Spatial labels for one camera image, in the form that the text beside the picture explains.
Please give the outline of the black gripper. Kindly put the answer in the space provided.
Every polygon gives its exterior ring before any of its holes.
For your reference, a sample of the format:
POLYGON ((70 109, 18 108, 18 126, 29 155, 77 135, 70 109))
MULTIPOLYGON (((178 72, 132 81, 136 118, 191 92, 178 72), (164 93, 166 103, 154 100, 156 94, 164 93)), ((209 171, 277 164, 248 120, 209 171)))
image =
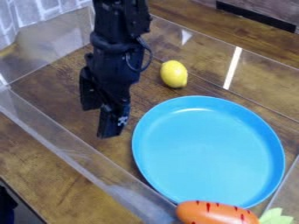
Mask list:
POLYGON ((86 65, 78 73, 81 108, 100 108, 97 137, 121 134, 130 109, 130 85, 138 81, 144 48, 136 40, 108 43, 94 32, 89 35, 93 52, 85 54, 86 65))

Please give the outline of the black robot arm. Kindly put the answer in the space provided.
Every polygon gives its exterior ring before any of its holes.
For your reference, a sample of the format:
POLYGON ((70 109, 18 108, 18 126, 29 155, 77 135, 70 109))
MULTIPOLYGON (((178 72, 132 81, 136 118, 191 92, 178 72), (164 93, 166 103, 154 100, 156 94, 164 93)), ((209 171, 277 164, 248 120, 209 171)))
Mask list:
POLYGON ((100 111, 97 137, 114 137, 126 126, 130 85, 152 60, 141 38, 152 17, 145 0, 92 0, 94 27, 89 34, 93 52, 85 55, 78 74, 81 108, 100 111))

